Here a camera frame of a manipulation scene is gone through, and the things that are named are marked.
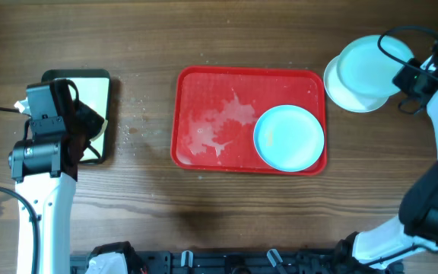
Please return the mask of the white round plate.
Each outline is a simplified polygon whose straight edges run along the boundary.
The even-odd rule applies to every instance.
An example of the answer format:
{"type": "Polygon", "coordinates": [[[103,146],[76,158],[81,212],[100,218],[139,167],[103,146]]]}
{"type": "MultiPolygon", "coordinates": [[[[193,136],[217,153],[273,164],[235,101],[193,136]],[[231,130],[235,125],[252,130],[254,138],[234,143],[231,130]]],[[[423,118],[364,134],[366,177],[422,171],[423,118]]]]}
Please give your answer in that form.
{"type": "Polygon", "coordinates": [[[329,62],[323,74],[325,92],[336,105],[353,113],[369,113],[387,102],[388,97],[367,97],[346,88],[338,76],[337,64],[338,56],[329,62]]]}

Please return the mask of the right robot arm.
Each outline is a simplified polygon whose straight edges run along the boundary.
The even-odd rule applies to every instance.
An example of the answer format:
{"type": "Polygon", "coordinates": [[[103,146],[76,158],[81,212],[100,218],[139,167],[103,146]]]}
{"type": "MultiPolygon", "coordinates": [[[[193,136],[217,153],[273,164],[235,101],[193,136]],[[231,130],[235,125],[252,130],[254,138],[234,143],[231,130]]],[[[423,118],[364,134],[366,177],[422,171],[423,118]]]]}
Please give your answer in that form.
{"type": "Polygon", "coordinates": [[[299,253],[302,272],[394,273],[408,256],[438,253],[438,60],[404,61],[391,79],[423,102],[435,132],[437,160],[405,194],[394,218],[350,234],[328,253],[299,253]]]}

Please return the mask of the light blue plate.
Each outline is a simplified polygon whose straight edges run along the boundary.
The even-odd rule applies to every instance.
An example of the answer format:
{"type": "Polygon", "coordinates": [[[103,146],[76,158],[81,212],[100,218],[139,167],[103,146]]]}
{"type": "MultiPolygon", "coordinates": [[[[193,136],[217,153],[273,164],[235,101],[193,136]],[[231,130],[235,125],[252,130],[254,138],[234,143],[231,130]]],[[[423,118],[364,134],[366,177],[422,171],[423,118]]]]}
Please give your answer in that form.
{"type": "Polygon", "coordinates": [[[355,94],[367,97],[390,97],[399,92],[392,79],[403,62],[414,57],[409,47],[393,37],[370,35],[349,43],[338,57],[337,71],[341,83],[355,94]]]}
{"type": "Polygon", "coordinates": [[[293,173],[306,170],[320,159],[325,133],[309,111],[294,105],[280,105],[259,117],[253,131],[253,144],[268,166],[293,173]]]}

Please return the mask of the green and yellow sponge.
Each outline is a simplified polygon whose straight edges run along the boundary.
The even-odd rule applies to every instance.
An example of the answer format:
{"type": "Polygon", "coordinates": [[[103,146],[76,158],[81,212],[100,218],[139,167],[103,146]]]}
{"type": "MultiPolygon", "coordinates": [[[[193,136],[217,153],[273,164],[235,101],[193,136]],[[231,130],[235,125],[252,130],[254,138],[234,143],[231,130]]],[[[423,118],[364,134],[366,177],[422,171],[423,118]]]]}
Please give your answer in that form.
{"type": "Polygon", "coordinates": [[[90,141],[91,141],[91,142],[94,142],[94,141],[97,140],[99,137],[101,137],[101,136],[105,133],[106,128],[107,128],[107,125],[108,125],[108,120],[105,119],[105,120],[103,121],[103,124],[101,125],[100,131],[99,131],[96,135],[92,136],[92,137],[90,138],[90,141]]]}

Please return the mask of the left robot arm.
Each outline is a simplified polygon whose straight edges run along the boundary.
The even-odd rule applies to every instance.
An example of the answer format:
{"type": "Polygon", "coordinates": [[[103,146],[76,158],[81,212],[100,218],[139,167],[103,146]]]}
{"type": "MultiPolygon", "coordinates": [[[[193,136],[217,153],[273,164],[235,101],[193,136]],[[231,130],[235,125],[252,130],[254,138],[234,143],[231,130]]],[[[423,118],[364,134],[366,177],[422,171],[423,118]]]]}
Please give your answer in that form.
{"type": "Polygon", "coordinates": [[[15,106],[28,116],[8,157],[21,197],[19,273],[70,270],[70,215],[78,166],[103,154],[107,97],[104,78],[63,78],[31,84],[15,106]]]}

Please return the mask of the light blue plate top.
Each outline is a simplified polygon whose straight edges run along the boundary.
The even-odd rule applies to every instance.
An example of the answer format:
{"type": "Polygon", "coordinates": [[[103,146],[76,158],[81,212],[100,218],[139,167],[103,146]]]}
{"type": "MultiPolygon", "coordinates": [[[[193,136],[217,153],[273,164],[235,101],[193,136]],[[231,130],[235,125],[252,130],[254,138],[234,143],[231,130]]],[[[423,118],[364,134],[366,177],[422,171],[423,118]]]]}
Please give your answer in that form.
{"type": "Polygon", "coordinates": [[[367,97],[390,97],[399,92],[392,79],[403,62],[414,57],[409,47],[393,37],[370,35],[349,43],[338,57],[337,71],[341,83],[355,94],[367,97]]]}

